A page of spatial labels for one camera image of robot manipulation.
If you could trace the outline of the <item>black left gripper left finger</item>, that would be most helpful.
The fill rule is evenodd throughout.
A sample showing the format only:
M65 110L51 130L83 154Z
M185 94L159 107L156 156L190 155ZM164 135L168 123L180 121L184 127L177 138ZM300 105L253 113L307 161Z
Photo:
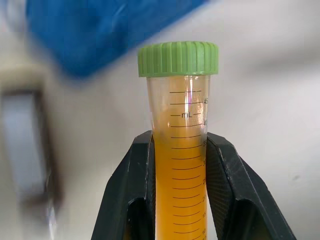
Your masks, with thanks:
M138 135L107 182L91 240L156 239L156 164L152 132Z

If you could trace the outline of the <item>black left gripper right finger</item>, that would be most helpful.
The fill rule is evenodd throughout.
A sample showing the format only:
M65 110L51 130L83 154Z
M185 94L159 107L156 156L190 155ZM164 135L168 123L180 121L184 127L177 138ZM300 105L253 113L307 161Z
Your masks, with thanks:
M207 134L206 189L218 240L297 240L262 178L213 133Z

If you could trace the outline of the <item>yellow liquid tube green cap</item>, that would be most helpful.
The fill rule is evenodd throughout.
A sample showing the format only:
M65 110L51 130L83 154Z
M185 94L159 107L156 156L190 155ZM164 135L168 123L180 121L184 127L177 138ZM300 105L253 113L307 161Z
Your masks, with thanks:
M155 151L155 240L206 240L206 147L211 76L218 47L210 42L151 44L138 52L147 81Z

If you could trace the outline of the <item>blue test tube rack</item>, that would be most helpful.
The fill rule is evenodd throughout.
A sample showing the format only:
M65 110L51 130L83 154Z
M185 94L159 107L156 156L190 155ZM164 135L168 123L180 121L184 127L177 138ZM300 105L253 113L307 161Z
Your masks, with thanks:
M69 75L110 65L207 0L26 0L27 28Z

